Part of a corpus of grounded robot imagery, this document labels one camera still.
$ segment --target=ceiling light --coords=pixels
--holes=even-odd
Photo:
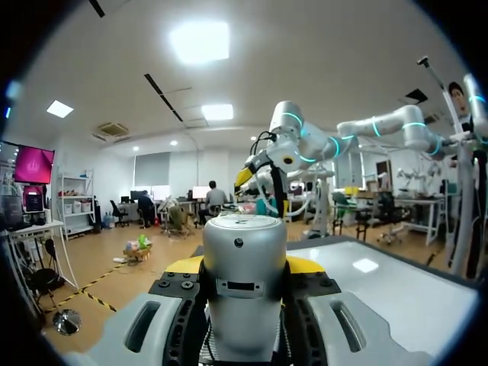
[[[66,104],[63,104],[60,101],[54,101],[46,110],[47,113],[54,114],[55,116],[61,118],[66,117],[72,111],[73,108],[68,107]]]
[[[229,27],[223,22],[191,22],[169,35],[179,59],[186,64],[229,58]]]
[[[378,268],[378,263],[370,261],[367,258],[363,258],[357,262],[354,262],[352,265],[355,268],[357,268],[359,271],[364,272],[364,273],[374,271],[376,268]]]
[[[231,104],[203,105],[201,113],[204,114],[206,120],[232,120],[234,118]]]

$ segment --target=window blind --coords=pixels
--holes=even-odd
[[[169,185],[170,152],[136,156],[134,185]]]

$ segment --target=toy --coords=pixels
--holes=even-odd
[[[148,259],[152,246],[150,240],[145,235],[141,235],[138,240],[128,241],[123,253],[129,263],[137,264]]]

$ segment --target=white shelving unit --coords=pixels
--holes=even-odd
[[[61,191],[61,195],[57,196],[57,210],[59,218],[63,220],[63,235],[66,240],[70,236],[85,233],[93,230],[90,225],[90,220],[95,221],[95,196],[93,195],[93,169],[87,170],[83,173],[86,176],[76,176],[73,174],[65,174],[58,172],[57,190]],[[75,191],[80,195],[65,195],[65,191]],[[75,201],[84,200],[91,202],[91,210],[89,212],[67,213],[66,205]]]

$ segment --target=screw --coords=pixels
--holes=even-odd
[[[189,290],[193,287],[193,282],[191,281],[182,282],[181,287],[183,287],[185,290]]]

